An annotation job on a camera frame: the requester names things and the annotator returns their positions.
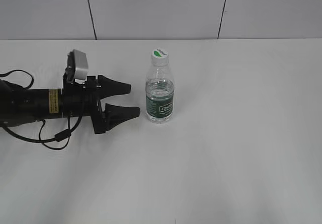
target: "black cable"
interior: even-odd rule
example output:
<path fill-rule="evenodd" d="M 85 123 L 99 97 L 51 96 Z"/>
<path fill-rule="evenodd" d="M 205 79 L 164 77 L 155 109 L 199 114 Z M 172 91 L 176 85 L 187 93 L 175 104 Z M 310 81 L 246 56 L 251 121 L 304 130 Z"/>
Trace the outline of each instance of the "black cable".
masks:
<path fill-rule="evenodd" d="M 46 120 L 42 120 L 43 124 L 39 130 L 39 140 L 41 140 L 41 131 L 42 129 L 44 128 L 45 124 L 46 124 Z M 68 122 L 68 130 L 70 131 L 70 116 L 67 117 L 67 122 Z M 48 146 L 47 144 L 45 144 L 44 142 L 42 142 L 41 144 L 44 145 L 45 147 L 49 148 L 50 150 L 63 150 L 64 148 L 67 147 L 68 143 L 69 143 L 69 140 L 70 140 L 70 136 L 68 137 L 68 140 L 66 142 L 66 144 L 62 147 L 51 147 L 51 146 Z"/>
<path fill-rule="evenodd" d="M 16 71 L 21 71 L 21 72 L 26 73 L 27 75 L 29 75 L 29 76 L 31 77 L 31 82 L 30 82 L 30 84 L 29 84 L 29 85 L 27 85 L 26 87 L 22 87 L 22 89 L 27 90 L 27 89 L 31 88 L 31 87 L 32 87 L 32 85 L 34 84 L 34 77 L 33 77 L 30 73 L 28 73 L 28 72 L 26 72 L 26 71 L 24 71 L 24 70 L 22 70 L 22 69 L 14 69 L 14 70 L 12 70 L 12 71 L 10 71 L 10 72 L 4 73 L 4 74 L 0 74 L 0 77 L 7 77 L 7 76 L 9 76 L 11 73 L 16 72 Z"/>
<path fill-rule="evenodd" d="M 80 114 L 78 116 L 77 122 L 75 123 L 74 127 L 72 129 L 70 129 L 70 133 L 74 132 L 75 129 L 79 126 L 82 118 L 83 118 L 83 114 L 84 114 L 84 107 L 85 107 L 85 101 L 84 98 L 82 100 L 82 109 L 80 111 Z M 21 135 L 16 134 L 15 132 L 11 131 L 7 126 L 2 125 L 2 128 L 8 133 L 10 134 L 12 137 L 18 138 L 22 141 L 26 141 L 26 142 L 33 142 L 33 143 L 49 143 L 49 142 L 54 142 L 56 141 L 56 138 L 50 138 L 50 139 L 44 139 L 44 140 L 39 140 L 39 139 L 32 139 L 32 138 L 27 138 L 27 137 L 23 137 Z"/>

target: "plastic bottle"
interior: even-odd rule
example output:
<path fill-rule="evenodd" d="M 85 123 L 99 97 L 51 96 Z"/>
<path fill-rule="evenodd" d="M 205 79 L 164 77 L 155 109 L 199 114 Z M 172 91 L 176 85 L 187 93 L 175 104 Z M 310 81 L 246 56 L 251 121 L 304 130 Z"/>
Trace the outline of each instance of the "plastic bottle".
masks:
<path fill-rule="evenodd" d="M 151 122 L 164 123 L 171 118 L 174 89 L 169 54 L 164 49 L 155 49 L 145 82 L 146 112 Z"/>

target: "green bottle label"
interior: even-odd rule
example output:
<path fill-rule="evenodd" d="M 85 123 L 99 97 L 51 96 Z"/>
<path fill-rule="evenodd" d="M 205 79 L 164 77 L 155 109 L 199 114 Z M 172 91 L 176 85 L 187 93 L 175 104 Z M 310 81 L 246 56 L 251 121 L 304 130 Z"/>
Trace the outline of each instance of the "green bottle label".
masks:
<path fill-rule="evenodd" d="M 173 95 L 164 101 L 152 100 L 146 96 L 146 111 L 149 115 L 156 118 L 169 116 L 173 110 Z"/>

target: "white table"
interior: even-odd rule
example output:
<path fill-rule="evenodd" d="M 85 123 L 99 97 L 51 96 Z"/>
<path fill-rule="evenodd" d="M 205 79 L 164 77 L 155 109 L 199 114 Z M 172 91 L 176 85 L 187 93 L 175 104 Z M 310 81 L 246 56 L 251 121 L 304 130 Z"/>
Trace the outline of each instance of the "white table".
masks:
<path fill-rule="evenodd" d="M 144 113 L 155 47 L 176 81 L 164 125 Z M 60 152 L 1 129 L 0 223 L 322 223 L 322 39 L 0 41 L 0 71 L 61 88 L 74 48 L 90 75 L 132 84 L 104 102 L 142 114 L 106 135 L 85 118 Z M 37 138 L 40 125 L 14 130 Z"/>

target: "bottle cap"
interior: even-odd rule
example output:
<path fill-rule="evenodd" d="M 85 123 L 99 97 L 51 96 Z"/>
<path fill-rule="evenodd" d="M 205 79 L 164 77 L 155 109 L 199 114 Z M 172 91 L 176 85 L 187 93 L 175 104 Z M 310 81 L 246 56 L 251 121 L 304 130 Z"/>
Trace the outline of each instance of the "bottle cap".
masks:
<path fill-rule="evenodd" d="M 152 64 L 157 66 L 165 66 L 169 63 L 169 53 L 164 49 L 155 49 L 152 52 Z"/>

